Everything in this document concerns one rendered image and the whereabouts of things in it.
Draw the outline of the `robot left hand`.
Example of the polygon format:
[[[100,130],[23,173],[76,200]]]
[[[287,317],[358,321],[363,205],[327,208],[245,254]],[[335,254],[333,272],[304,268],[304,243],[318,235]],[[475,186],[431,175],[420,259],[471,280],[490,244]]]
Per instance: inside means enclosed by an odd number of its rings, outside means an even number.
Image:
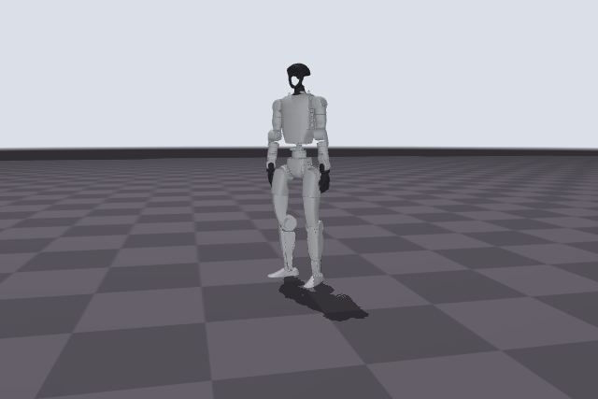
[[[320,186],[320,193],[323,193],[329,189],[330,177],[329,177],[328,173],[330,173],[330,169],[327,171],[324,171],[324,164],[320,164],[320,172],[321,172],[321,176],[320,176],[319,186]]]

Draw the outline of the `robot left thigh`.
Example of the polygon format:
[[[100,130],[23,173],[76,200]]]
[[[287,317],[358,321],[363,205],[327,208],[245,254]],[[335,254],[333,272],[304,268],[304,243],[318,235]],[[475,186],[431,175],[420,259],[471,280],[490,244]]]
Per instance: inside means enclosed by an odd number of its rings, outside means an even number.
[[[313,227],[315,231],[319,225],[320,181],[321,172],[316,166],[307,164],[303,175],[302,196],[306,217],[306,231]]]

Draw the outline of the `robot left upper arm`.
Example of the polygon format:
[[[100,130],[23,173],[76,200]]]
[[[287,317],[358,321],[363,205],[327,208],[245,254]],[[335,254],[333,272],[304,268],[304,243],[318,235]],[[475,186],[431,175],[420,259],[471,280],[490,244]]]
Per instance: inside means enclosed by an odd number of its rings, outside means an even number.
[[[315,121],[317,129],[313,130],[315,140],[323,139],[323,129],[326,130],[326,108],[327,101],[321,96],[309,96],[310,104],[315,109]]]

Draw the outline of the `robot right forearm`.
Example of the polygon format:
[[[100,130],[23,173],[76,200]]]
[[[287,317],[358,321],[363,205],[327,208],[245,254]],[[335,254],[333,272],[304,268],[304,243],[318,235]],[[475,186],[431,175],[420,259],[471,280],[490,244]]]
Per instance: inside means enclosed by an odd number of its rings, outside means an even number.
[[[276,167],[276,159],[278,156],[278,146],[279,146],[278,142],[269,140],[269,138],[268,138],[268,152],[267,152],[267,160],[268,161],[266,163],[267,168],[268,168],[269,163],[273,163],[274,168]]]

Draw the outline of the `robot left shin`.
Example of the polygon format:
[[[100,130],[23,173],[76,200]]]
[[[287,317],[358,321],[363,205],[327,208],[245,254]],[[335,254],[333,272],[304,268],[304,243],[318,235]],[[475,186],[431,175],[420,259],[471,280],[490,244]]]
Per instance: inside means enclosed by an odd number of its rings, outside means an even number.
[[[319,221],[317,231],[313,227],[308,227],[307,246],[308,254],[311,259],[312,276],[320,277],[320,260],[323,252],[323,223]]]

